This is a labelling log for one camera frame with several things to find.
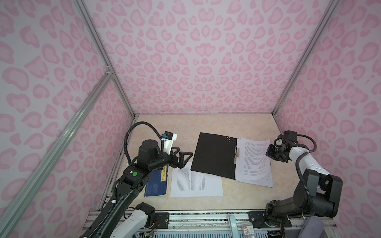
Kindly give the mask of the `printed paper sheet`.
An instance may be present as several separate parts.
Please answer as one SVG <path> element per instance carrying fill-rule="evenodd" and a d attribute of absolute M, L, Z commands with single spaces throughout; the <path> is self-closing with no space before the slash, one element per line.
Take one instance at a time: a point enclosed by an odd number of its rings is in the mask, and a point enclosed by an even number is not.
<path fill-rule="evenodd" d="M 173 169 L 170 196 L 222 197 L 222 179 L 215 175 L 192 171 L 191 164 L 187 164 L 182 169 Z"/>

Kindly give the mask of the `orange and black folder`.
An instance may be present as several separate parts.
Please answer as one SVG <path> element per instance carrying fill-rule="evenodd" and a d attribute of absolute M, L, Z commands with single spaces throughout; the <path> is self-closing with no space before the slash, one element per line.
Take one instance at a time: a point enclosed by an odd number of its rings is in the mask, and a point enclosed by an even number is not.
<path fill-rule="evenodd" d="M 235 180 L 237 140 L 238 138 L 201 132 L 191 170 Z"/>

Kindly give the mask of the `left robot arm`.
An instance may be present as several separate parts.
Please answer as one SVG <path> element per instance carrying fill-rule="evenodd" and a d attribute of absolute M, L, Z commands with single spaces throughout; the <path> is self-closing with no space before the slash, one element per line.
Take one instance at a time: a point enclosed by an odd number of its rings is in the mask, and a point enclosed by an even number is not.
<path fill-rule="evenodd" d="M 139 147 L 138 156 L 132 159 L 128 153 L 128 139 L 132 131 L 139 125 L 148 126 L 158 137 L 158 140 L 148 139 Z M 133 124 L 124 139 L 124 152 L 128 159 L 128 167 L 112 185 L 112 196 L 101 210 L 95 221 L 84 232 L 84 238 L 110 238 L 121 218 L 145 188 L 154 171 L 160 171 L 166 166 L 182 169 L 192 158 L 193 153 L 183 152 L 174 147 L 176 136 L 172 132 L 160 134 L 148 122 Z"/>

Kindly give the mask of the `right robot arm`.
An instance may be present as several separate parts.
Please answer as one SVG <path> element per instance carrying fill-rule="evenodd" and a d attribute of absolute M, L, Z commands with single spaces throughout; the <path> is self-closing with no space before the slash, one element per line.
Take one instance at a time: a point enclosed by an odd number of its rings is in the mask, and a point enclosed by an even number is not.
<path fill-rule="evenodd" d="M 294 162 L 299 183 L 293 196 L 284 200 L 272 200 L 263 212 L 249 212 L 254 228 L 287 228 L 291 219 L 312 216 L 334 218 L 339 210 L 343 181 L 330 174 L 312 156 L 317 143 L 306 137 L 312 148 L 300 144 L 296 137 L 280 135 L 271 144 L 266 155 L 275 161 Z"/>

